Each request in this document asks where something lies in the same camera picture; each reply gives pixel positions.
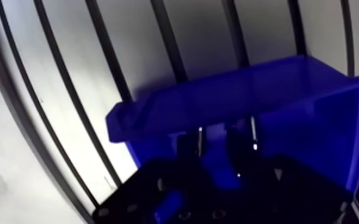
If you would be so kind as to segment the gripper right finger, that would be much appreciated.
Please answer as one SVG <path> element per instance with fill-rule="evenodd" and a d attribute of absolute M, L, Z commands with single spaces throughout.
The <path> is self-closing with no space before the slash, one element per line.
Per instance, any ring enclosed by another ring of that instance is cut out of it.
<path fill-rule="evenodd" d="M 336 223 L 353 200 L 325 161 L 333 139 L 315 123 L 212 125 L 212 137 L 230 167 L 218 186 L 233 189 L 239 223 Z"/>

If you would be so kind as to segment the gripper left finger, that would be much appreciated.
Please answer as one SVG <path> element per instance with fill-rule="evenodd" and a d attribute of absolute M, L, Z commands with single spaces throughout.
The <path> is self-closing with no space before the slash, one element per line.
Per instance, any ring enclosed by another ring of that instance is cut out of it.
<path fill-rule="evenodd" d="M 211 180 L 200 157 L 206 130 L 179 135 L 175 158 L 154 158 L 92 214 L 95 223 L 211 223 Z"/>

